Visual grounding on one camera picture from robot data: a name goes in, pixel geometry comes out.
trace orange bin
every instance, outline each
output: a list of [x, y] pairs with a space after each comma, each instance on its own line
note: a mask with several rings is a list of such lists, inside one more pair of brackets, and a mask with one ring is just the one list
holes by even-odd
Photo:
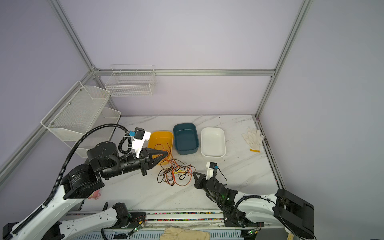
[[[173, 133], [169, 131], [158, 131], [153, 132], [149, 137], [148, 147], [156, 150], [167, 151], [172, 153], [173, 147]], [[170, 154], [165, 158], [169, 160], [171, 158]]]

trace blue bin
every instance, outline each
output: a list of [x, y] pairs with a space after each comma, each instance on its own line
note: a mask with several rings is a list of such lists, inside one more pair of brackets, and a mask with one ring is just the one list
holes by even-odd
[[180, 155], [187, 155], [197, 152], [199, 148], [199, 137], [196, 126], [193, 123], [180, 123], [174, 126], [175, 148]]

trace table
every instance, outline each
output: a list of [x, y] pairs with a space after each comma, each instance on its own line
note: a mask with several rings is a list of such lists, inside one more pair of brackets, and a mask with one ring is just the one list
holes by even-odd
[[[251, 115], [121, 117], [119, 124], [131, 131], [140, 127], [149, 132], [173, 132], [173, 127], [183, 122], [196, 125], [199, 140], [201, 130], [205, 127], [219, 127], [224, 130], [227, 152], [217, 164], [228, 179], [227, 188], [260, 195], [277, 192], [277, 184], [264, 149], [260, 149], [261, 153], [249, 151], [249, 145], [241, 136], [247, 132], [248, 127], [255, 128]], [[118, 145], [123, 135], [122, 130], [116, 129], [111, 141]], [[127, 149], [127, 144], [123, 145], [123, 149]], [[201, 155], [200, 148], [196, 153], [189, 155], [179, 155], [173, 149], [172, 154], [186, 165], [192, 164], [197, 172], [206, 173], [207, 160]], [[203, 190], [193, 186], [193, 178], [185, 187], [169, 186], [164, 182], [159, 184], [157, 175], [160, 170], [161, 167], [156, 166], [148, 170], [146, 176], [142, 176], [138, 170], [108, 181], [103, 180], [105, 187], [100, 190], [100, 198], [86, 199], [82, 211], [100, 211], [105, 202], [109, 202], [109, 206], [124, 202], [130, 210], [217, 209], [217, 205], [206, 197]], [[220, 173], [217, 179], [225, 183]]]

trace beige cloth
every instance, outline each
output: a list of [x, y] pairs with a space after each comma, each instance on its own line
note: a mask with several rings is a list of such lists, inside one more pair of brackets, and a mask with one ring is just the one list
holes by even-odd
[[209, 233], [169, 227], [164, 230], [160, 240], [209, 240]]

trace wire bundle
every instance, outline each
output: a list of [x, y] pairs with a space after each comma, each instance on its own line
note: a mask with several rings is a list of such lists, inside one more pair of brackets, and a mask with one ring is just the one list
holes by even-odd
[[[162, 148], [163, 148], [162, 151], [167, 151], [168, 155], [171, 156], [170, 159], [163, 160], [160, 163], [160, 166], [162, 169], [159, 172], [159, 174], [157, 175], [157, 182], [158, 183], [166, 182], [167, 184], [169, 184], [171, 186], [176, 184], [176, 185], [179, 185], [181, 187], [188, 185], [192, 180], [192, 173], [194, 171], [196, 171], [195, 167], [192, 166], [191, 164], [185, 166], [182, 161], [180, 161], [178, 159], [174, 159], [172, 156], [172, 153], [170, 152], [170, 147], [169, 147], [168, 142], [167, 142], [167, 145], [168, 145], [169, 150], [166, 150], [166, 149], [164, 150], [164, 146], [161, 144], [156, 144], [155, 149], [156, 149], [157, 145], [162, 146]], [[177, 181], [176, 181], [177, 179], [178, 180], [184, 180], [186, 177], [190, 177], [187, 184], [181, 185], [181, 184], [177, 183]]]

